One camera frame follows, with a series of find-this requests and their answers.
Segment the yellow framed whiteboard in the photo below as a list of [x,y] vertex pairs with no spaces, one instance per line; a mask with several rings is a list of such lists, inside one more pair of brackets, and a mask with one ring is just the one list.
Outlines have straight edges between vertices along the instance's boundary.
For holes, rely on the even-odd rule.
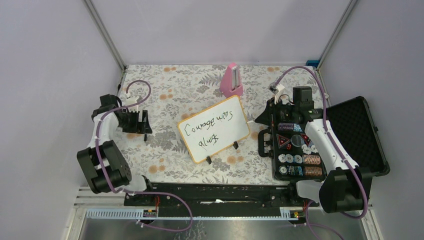
[[242,101],[233,95],[177,124],[194,163],[207,161],[251,133]]

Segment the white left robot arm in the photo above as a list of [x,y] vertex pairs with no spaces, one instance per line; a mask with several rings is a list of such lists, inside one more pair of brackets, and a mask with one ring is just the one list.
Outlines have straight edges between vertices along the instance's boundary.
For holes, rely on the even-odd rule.
[[91,140],[76,155],[88,186],[95,194],[109,193],[129,185],[132,180],[128,162],[114,141],[117,129],[144,137],[153,132],[148,111],[139,110],[133,100],[123,106],[116,95],[106,94],[99,99],[100,106],[91,115],[94,123]]

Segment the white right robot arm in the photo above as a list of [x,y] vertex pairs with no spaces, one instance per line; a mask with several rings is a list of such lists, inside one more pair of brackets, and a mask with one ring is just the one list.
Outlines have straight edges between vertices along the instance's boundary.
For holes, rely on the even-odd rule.
[[286,156],[286,146],[293,141],[284,136],[279,125],[296,124],[314,144],[327,172],[321,182],[298,177],[295,187],[286,193],[287,201],[299,206],[309,199],[320,204],[326,213],[363,218],[369,208],[373,176],[367,167],[359,166],[337,139],[327,120],[327,109],[315,108],[309,86],[294,87],[293,99],[286,104],[280,102],[284,90],[280,84],[271,85],[270,90],[274,97],[255,119],[255,123],[267,126],[258,134],[258,154],[275,160]]

